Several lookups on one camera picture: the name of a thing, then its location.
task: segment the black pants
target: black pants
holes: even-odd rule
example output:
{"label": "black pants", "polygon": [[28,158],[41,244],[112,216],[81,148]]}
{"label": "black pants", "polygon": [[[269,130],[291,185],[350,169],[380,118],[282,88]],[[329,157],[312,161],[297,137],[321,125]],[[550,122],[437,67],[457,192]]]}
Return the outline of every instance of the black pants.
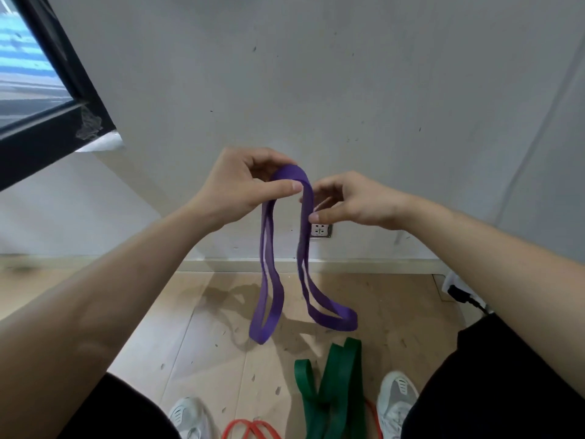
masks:
{"label": "black pants", "polygon": [[[459,332],[457,351],[420,393],[402,438],[582,437],[583,414],[585,400],[492,314]],[[59,439],[81,437],[179,434],[152,401],[107,374]]]}

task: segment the left hand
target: left hand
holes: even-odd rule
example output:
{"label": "left hand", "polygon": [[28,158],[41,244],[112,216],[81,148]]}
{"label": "left hand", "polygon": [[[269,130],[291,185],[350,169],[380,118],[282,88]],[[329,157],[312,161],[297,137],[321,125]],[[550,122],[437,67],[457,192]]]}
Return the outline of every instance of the left hand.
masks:
{"label": "left hand", "polygon": [[210,214],[212,230],[218,230],[238,221],[261,203],[301,192],[300,182],[270,181],[270,176],[286,164],[296,162],[270,148],[226,148],[187,206]]}

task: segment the forearm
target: forearm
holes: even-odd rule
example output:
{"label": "forearm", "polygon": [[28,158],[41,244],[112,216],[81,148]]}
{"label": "forearm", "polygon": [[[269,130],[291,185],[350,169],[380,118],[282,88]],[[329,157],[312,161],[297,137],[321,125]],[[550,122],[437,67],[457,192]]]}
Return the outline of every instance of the forearm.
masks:
{"label": "forearm", "polygon": [[404,228],[585,396],[585,267],[465,214],[412,199]]}
{"label": "forearm", "polygon": [[0,321],[0,431],[58,435],[211,223],[183,207]]}

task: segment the white sneaker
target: white sneaker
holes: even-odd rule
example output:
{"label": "white sneaker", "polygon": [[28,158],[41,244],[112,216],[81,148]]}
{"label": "white sneaker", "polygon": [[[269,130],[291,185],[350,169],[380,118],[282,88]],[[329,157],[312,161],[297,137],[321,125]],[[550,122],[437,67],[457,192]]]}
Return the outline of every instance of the white sneaker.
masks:
{"label": "white sneaker", "polygon": [[399,439],[406,415],[417,401],[414,384],[400,371],[392,371],[384,377],[376,408],[384,439]]}
{"label": "white sneaker", "polygon": [[211,439],[211,423],[205,406],[198,398],[182,398],[168,417],[182,439]]}

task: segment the wall socket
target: wall socket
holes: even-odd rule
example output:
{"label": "wall socket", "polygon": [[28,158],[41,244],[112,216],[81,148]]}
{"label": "wall socket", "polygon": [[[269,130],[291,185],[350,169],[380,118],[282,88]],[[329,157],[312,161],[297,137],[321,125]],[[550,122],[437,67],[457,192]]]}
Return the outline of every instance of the wall socket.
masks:
{"label": "wall socket", "polygon": [[325,239],[331,237],[333,225],[311,225],[311,237]]}

